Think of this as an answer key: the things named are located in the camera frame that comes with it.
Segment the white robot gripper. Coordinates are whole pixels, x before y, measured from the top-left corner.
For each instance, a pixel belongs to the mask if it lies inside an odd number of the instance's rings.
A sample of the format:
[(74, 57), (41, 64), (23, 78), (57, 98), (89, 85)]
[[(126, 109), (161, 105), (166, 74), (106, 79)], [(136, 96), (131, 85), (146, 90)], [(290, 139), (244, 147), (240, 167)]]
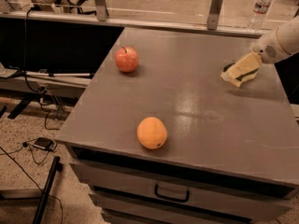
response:
[(250, 48), (253, 52), (244, 55), (227, 69), (230, 78), (238, 79), (260, 68), (263, 63), (278, 63), (291, 56), (282, 46), (278, 31), (262, 35)]

